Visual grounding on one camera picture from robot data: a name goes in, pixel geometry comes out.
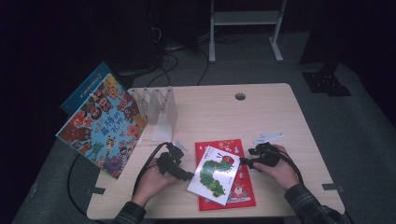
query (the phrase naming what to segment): person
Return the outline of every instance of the person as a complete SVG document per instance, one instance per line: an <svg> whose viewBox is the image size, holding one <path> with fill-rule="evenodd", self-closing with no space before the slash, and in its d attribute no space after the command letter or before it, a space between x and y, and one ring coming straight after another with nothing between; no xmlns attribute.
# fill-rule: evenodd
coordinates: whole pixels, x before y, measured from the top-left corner
<svg viewBox="0 0 396 224"><path fill-rule="evenodd" d="M273 146L287 155L284 147ZM131 201L122 207L114 218L113 224L140 223L146 214L145 206L147 202L162 189L177 182L174 176L161 175L158 166L155 165L156 160L156 158L152 160L149 168L142 175ZM285 190L285 199L304 224L348 223L348 219L340 213L326 205L321 205L317 198L300 183L292 167L285 161L279 160L279 163L274 167L258 162L254 162L253 166L271 176Z"/></svg>

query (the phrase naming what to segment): plaid sleeve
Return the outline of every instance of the plaid sleeve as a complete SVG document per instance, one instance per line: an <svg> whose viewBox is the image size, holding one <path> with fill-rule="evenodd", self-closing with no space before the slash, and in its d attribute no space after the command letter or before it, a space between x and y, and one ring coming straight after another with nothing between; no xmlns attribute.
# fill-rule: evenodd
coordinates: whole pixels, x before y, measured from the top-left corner
<svg viewBox="0 0 396 224"><path fill-rule="evenodd" d="M128 202L122 207L112 224L137 224L142 221L145 214L146 210L142 206Z"/></svg>
<svg viewBox="0 0 396 224"><path fill-rule="evenodd" d="M295 185L285 193L285 199L303 223L346 223L344 217L317 198L302 184Z"/></svg>

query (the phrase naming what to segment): floor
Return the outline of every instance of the floor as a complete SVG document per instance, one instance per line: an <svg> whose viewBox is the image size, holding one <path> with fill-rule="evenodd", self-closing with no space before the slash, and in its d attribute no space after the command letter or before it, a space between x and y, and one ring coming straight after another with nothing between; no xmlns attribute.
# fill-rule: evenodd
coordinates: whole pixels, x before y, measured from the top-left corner
<svg viewBox="0 0 396 224"><path fill-rule="evenodd" d="M352 96L329 97L309 90L302 72L318 71L321 64L299 64L308 33L280 34L278 45L283 63L276 62L269 35L235 35L232 38L237 41L217 44L215 63L207 62L207 42L199 50L170 51L172 56L163 56L163 69L170 70L168 77L157 69L130 84L155 87L169 82L172 86L288 83L353 222L393 223L394 127L363 88L357 74L342 64L335 75ZM176 47L176 41L168 46ZM97 223L88 219L85 211L98 173L77 152L56 141L14 223ZM299 223L296 217L282 219L285 223Z"/></svg>

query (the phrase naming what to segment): colorful book cover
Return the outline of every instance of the colorful book cover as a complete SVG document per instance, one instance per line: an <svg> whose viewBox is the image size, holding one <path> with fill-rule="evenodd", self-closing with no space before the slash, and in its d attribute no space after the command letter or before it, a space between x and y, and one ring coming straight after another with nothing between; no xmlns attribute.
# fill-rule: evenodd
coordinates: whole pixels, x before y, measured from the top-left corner
<svg viewBox="0 0 396 224"><path fill-rule="evenodd" d="M101 63L61 106L85 99L56 136L105 172L119 178L146 127L135 99Z"/></svg>
<svg viewBox="0 0 396 224"><path fill-rule="evenodd" d="M233 153L239 158L245 157L240 139L213 141L213 142L199 142L195 143L195 153L197 164L204 156L207 147L215 147L222 151ZM256 200L254 198L253 187L251 186L250 176L248 174L248 167L239 165L238 171L233 181L230 195L225 206L214 203L205 197L199 197L200 211L236 208L236 207L250 207L255 206Z"/></svg>
<svg viewBox="0 0 396 224"><path fill-rule="evenodd" d="M239 167L239 157L207 147L187 190L225 205Z"/></svg>

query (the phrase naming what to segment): blue book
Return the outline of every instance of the blue book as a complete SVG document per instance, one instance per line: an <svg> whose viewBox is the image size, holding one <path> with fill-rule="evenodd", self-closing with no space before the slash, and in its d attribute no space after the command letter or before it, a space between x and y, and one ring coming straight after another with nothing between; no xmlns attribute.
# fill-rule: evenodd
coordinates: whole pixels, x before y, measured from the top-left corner
<svg viewBox="0 0 396 224"><path fill-rule="evenodd" d="M101 63L61 109L70 119L56 136L119 178L147 123L107 64Z"/></svg>

